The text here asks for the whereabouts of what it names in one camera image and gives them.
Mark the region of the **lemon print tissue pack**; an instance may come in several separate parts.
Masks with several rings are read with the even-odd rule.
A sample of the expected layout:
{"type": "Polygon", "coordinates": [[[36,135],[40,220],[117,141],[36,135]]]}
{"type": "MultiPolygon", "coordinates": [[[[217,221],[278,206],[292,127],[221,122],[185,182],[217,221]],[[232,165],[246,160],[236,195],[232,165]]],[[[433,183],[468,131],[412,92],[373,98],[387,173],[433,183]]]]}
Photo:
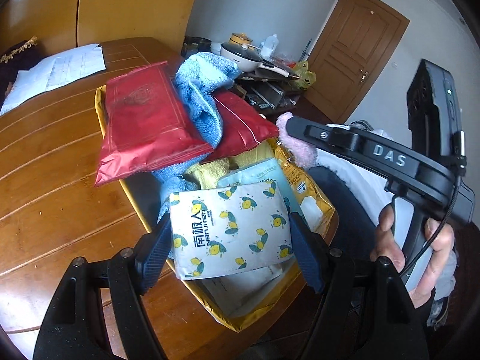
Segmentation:
{"type": "Polygon", "coordinates": [[[283,197],[263,182],[172,193],[176,276],[183,281],[249,272],[294,257],[283,197]]]}

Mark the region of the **white tissue pack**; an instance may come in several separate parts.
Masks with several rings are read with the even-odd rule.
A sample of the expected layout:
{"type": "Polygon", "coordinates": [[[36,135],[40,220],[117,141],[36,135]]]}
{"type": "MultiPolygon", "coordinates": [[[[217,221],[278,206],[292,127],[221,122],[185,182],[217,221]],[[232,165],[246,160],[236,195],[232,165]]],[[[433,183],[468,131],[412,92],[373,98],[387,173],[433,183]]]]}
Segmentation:
{"type": "Polygon", "coordinates": [[[227,318],[250,313],[285,276],[293,262],[201,280],[205,292],[227,318]]]}

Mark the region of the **yellow cloth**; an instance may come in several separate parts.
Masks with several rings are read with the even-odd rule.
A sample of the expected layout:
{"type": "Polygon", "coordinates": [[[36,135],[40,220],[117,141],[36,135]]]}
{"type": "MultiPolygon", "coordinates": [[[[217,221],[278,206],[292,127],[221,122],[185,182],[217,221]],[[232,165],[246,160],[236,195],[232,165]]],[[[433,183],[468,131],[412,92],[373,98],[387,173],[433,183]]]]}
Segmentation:
{"type": "Polygon", "coordinates": [[[273,157],[271,146],[264,141],[256,148],[239,155],[220,158],[210,163],[195,164],[185,172],[184,177],[196,183],[200,189],[215,189],[218,180],[229,172],[273,157]]]}

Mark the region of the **teal bear tissue pack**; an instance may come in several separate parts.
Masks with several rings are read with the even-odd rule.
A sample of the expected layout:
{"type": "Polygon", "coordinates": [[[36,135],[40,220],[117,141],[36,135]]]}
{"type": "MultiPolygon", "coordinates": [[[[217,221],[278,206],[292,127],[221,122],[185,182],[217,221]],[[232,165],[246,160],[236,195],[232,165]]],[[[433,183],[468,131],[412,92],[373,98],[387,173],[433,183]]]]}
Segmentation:
{"type": "Polygon", "coordinates": [[[287,211],[297,212],[304,218],[303,211],[297,202],[294,191],[275,158],[265,159],[232,171],[220,178],[216,187],[248,185],[258,182],[265,184],[265,192],[268,197],[271,197],[275,192],[279,192],[284,199],[287,211]]]}

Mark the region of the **pink fluffy soft ball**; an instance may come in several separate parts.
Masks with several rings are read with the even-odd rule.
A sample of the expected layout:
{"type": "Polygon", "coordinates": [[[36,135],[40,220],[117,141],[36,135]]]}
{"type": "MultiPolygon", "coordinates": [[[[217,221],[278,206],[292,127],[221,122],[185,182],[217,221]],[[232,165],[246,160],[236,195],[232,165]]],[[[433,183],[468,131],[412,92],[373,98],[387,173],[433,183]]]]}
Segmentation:
{"type": "Polygon", "coordinates": [[[316,165],[317,149],[300,139],[287,133],[287,121],[293,117],[291,112],[286,112],[277,117],[276,125],[279,130],[281,144],[293,155],[296,166],[308,170],[316,165]]]}

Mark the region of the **dark red tissue pack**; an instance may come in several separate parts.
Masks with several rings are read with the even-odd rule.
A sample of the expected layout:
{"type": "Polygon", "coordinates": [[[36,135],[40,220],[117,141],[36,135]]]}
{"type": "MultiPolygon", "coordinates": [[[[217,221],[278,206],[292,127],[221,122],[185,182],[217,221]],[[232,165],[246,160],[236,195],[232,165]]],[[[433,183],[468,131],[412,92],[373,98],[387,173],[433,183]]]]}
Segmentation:
{"type": "Polygon", "coordinates": [[[202,161],[203,164],[240,155],[278,136],[278,127],[236,94],[217,90],[212,97],[223,119],[223,135],[216,149],[202,161]]]}

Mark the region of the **large blue towel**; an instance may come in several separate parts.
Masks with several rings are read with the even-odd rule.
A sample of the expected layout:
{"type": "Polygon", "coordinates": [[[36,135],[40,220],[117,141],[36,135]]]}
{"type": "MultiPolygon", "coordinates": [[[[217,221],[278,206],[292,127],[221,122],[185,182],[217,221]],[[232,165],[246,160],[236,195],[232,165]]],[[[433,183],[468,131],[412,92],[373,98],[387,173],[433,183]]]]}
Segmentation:
{"type": "MultiPolygon", "coordinates": [[[[212,94],[218,89],[230,88],[240,74],[241,70],[234,61],[210,52],[191,55],[176,72],[173,83],[190,121],[213,149],[221,142],[224,124],[212,94]]],[[[196,154],[191,159],[152,172],[160,182],[159,215],[169,211],[169,196],[172,193],[198,188],[183,174],[207,157],[206,154],[196,154]]]]}

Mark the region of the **yellow orange tissue pack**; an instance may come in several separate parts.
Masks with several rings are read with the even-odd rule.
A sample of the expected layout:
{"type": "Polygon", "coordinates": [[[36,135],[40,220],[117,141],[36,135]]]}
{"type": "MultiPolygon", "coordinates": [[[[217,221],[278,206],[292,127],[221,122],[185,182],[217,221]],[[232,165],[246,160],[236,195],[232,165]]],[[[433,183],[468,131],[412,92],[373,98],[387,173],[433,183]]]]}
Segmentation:
{"type": "Polygon", "coordinates": [[[334,206],[312,177],[293,163],[290,153],[282,145],[274,145],[272,150],[293,190],[296,202],[299,204],[309,228],[326,239],[330,220],[335,213],[334,206]]]}

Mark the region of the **black device on gripper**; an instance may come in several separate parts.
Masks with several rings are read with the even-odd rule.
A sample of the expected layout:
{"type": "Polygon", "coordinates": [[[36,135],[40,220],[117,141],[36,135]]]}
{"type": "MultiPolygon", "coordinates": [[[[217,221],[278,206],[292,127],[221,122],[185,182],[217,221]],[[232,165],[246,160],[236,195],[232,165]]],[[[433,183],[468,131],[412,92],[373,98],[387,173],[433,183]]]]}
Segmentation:
{"type": "Polygon", "coordinates": [[[441,164],[465,152],[454,143],[462,130],[461,111],[448,70],[423,58],[408,88],[407,106],[413,150],[441,164]]]}

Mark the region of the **yellow plastic bag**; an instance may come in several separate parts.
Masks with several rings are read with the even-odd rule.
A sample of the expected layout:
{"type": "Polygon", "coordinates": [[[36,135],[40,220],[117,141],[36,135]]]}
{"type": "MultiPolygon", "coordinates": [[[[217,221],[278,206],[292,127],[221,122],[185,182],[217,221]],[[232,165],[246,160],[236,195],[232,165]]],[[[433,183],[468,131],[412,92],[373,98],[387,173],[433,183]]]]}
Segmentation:
{"type": "Polygon", "coordinates": [[[311,72],[308,69],[308,61],[300,61],[295,63],[293,71],[298,79],[292,82],[292,86],[298,90],[309,89],[317,80],[315,72],[311,72]]]}

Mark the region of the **brown wooden door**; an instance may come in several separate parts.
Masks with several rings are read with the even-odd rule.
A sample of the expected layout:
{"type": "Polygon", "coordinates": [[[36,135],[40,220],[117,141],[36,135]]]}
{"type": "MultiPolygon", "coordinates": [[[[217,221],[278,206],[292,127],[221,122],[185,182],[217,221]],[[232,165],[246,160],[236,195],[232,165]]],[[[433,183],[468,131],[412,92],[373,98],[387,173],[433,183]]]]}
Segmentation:
{"type": "Polygon", "coordinates": [[[308,67],[316,81],[305,97],[334,122],[345,122],[399,45],[409,19],[381,0],[337,0],[308,67]]]}

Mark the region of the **cluttered dark side table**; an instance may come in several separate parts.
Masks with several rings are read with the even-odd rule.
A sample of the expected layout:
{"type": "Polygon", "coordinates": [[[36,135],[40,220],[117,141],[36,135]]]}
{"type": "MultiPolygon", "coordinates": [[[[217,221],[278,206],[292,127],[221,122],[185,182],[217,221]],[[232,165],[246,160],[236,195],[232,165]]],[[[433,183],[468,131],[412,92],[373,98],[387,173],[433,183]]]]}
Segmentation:
{"type": "MultiPolygon", "coordinates": [[[[242,43],[241,47],[253,50],[259,56],[256,47],[242,43]]],[[[202,56],[220,58],[225,64],[234,63],[221,56],[221,44],[216,53],[213,52],[213,44],[206,38],[186,37],[181,56],[184,58],[200,54],[202,56]]],[[[241,98],[253,98],[253,105],[263,110],[267,115],[280,114],[284,111],[293,111],[297,108],[297,102],[303,92],[292,86],[292,82],[298,77],[294,71],[277,66],[275,63],[262,58],[261,65],[253,72],[242,72],[233,79],[231,84],[224,86],[235,92],[241,98]]]]}

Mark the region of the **white paper sheets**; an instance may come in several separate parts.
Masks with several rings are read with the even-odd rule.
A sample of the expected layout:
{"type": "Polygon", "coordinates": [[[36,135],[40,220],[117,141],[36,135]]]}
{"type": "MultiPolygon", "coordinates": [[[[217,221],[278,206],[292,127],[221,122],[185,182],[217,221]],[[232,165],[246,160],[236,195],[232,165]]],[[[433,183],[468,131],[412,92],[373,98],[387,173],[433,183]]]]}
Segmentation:
{"type": "Polygon", "coordinates": [[[105,69],[103,47],[98,43],[44,58],[29,70],[18,72],[12,90],[1,106],[1,115],[39,94],[66,86],[105,69]]]}

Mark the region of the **white electric cooking pot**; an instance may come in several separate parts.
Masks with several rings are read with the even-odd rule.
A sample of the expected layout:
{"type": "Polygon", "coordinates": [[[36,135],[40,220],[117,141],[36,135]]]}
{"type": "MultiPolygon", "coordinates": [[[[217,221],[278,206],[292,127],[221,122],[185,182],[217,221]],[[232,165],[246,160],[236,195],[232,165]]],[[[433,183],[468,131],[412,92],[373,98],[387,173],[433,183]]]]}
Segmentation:
{"type": "Polygon", "coordinates": [[[229,42],[221,44],[220,55],[234,61],[242,72],[255,71],[263,61],[253,50],[229,42]]]}

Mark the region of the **clear plastic bottle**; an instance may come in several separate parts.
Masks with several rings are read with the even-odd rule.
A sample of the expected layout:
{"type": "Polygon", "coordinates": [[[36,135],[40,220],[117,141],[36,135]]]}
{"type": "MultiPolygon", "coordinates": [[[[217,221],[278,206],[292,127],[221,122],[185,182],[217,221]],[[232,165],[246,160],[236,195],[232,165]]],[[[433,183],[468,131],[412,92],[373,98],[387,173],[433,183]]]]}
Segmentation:
{"type": "Polygon", "coordinates": [[[260,56],[263,59],[270,59],[277,49],[279,44],[278,36],[274,33],[273,35],[268,36],[263,43],[263,46],[260,50],[260,56]]]}

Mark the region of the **dark purple gold-fringed cloth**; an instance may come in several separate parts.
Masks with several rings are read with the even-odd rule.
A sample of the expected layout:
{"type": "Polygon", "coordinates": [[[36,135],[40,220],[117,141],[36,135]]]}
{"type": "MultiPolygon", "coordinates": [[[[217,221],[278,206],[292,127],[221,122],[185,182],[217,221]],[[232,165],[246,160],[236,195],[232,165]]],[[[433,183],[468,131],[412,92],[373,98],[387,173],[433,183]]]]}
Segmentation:
{"type": "Polygon", "coordinates": [[[0,62],[1,105],[12,91],[18,72],[33,68],[44,57],[36,36],[21,41],[2,53],[0,62]]]}

